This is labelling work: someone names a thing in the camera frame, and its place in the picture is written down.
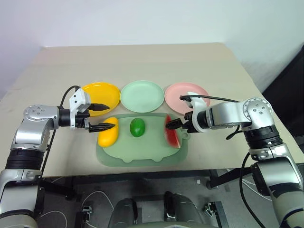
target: black cable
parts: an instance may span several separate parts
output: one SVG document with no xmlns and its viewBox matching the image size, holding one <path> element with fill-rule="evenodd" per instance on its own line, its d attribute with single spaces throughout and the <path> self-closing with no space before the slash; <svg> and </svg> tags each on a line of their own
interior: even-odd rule
<svg viewBox="0 0 304 228">
<path fill-rule="evenodd" d="M 239 131 L 239 128 L 240 128 L 240 125 L 237 126 L 236 130 L 235 130 L 233 133 L 231 133 L 230 135 L 228 135 L 228 136 L 226 137 L 226 140 L 231 139 L 233 136 L 235 136 L 235 135 L 238 134 L 238 133 L 242 133 L 243 131 Z"/>
<path fill-rule="evenodd" d="M 206 96 L 206 95 L 184 95 L 184 96 L 180 96 L 180 100 L 191 101 L 191 99 L 189 99 L 189 98 L 192 98 L 192 97 L 203 97 L 203 98 L 209 98 L 209 99 L 213 99 L 213 100 L 239 102 L 236 100 L 226 99 L 226 98 L 222 98 L 222 97 Z"/>
<path fill-rule="evenodd" d="M 73 86 L 69 87 L 69 88 L 66 90 L 65 94 L 63 94 L 63 97 L 62 97 L 61 102 L 60 102 L 60 106 L 63 105 L 63 102 L 65 101 L 65 98 L 66 98 L 66 96 L 67 96 L 67 93 L 70 92 L 70 90 L 71 90 L 71 89 L 74 89 L 74 88 L 75 88 L 75 91 L 77 91 L 77 89 L 79 89 L 80 87 L 77 86 L 77 85 L 73 85 Z"/>
<path fill-rule="evenodd" d="M 246 154 L 244 160 L 243 160 L 243 163 L 242 163 L 242 167 L 241 167 L 241 170 L 240 170 L 240 174 L 239 174 L 239 191 L 241 193 L 241 197 L 242 197 L 242 200 L 246 206 L 246 208 L 248 209 L 248 211 L 250 212 L 250 214 L 252 215 L 252 217 L 255 219 L 255 221 L 260 225 L 261 228 L 265 228 L 265 226 L 263 225 L 263 223 L 257 218 L 257 216 L 255 215 L 255 213 L 251 210 L 251 208 L 249 207 L 249 205 L 247 204 L 247 201 L 245 199 L 245 196 L 244 196 L 244 192 L 243 192 L 243 174 L 244 174 L 244 167 L 245 167 L 245 164 L 246 164 L 246 161 L 249 157 L 249 153 Z"/>
<path fill-rule="evenodd" d="M 71 89 L 74 89 L 74 88 L 75 88 L 75 91 L 77 91 L 77 89 L 79 89 L 80 87 L 77 86 L 77 85 L 73 85 L 73 86 L 69 87 L 69 88 L 66 90 L 66 92 L 63 94 L 63 97 L 62 97 L 61 102 L 60 102 L 60 107 L 62 107 L 63 102 L 65 101 L 65 98 L 66 98 L 68 92 L 70 92 Z M 53 144 L 53 140 L 54 140 L 55 134 L 56 134 L 56 129 L 53 131 L 51 141 L 49 142 L 49 145 L 48 145 L 48 147 L 47 147 L 47 154 L 46 154 L 46 157 L 45 157 L 45 159 L 44 159 L 44 161 L 43 161 L 43 165 L 42 165 L 42 169 L 41 169 L 41 176 L 43 176 L 43 172 L 44 172 L 44 169 L 45 169 L 46 164 L 47 164 L 48 155 L 49 155 L 49 152 L 50 152 L 50 150 L 51 150 L 51 147 L 52 147 L 52 144 Z"/>
</svg>

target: white wall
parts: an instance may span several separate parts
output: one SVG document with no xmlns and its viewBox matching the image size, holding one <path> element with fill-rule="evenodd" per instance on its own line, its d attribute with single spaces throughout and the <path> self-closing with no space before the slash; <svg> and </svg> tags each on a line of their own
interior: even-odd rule
<svg viewBox="0 0 304 228">
<path fill-rule="evenodd" d="M 224 42 L 263 91 L 304 41 L 303 0 L 0 0 L 0 98 L 41 46 Z"/>
</svg>

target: green plate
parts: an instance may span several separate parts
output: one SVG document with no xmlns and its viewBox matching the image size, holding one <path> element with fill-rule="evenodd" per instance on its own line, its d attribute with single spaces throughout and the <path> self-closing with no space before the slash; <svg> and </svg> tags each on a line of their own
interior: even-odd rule
<svg viewBox="0 0 304 228">
<path fill-rule="evenodd" d="M 184 160 L 188 153 L 189 135 L 178 129 L 181 148 L 174 149 L 164 137 L 164 120 L 167 114 L 121 114 L 118 118 L 119 135 L 114 145 L 102 148 L 96 145 L 98 160 L 111 167 L 164 166 Z M 129 126 L 132 119 L 139 117 L 146 123 L 143 136 L 135 138 Z"/>
<path fill-rule="evenodd" d="M 163 89 L 154 82 L 134 81 L 127 84 L 120 93 L 124 107 L 136 113 L 148 113 L 162 105 L 165 95 Z"/>
</svg>

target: pink plate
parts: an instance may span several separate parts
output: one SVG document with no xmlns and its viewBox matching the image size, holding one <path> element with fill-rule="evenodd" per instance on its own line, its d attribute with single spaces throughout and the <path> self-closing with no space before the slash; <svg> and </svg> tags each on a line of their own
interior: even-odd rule
<svg viewBox="0 0 304 228">
<path fill-rule="evenodd" d="M 186 102 L 180 100 L 181 95 L 188 95 L 187 92 L 194 92 L 199 95 L 209 96 L 207 91 L 199 85 L 190 82 L 178 82 L 167 88 L 165 93 L 166 103 L 171 109 L 180 114 L 185 114 L 187 112 L 193 111 L 193 109 L 187 106 Z M 207 106 L 210 105 L 210 99 L 204 98 L 204 101 L 207 103 Z"/>
</svg>

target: yellow mango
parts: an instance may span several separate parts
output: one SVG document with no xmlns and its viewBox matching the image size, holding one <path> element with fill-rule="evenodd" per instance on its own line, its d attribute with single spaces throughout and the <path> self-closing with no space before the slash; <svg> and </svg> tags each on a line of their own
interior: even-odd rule
<svg viewBox="0 0 304 228">
<path fill-rule="evenodd" d="M 107 118 L 104 123 L 115 124 L 111 129 L 98 133 L 97 142 L 101 147 L 112 146 L 118 137 L 118 119 L 115 117 Z"/>
</svg>

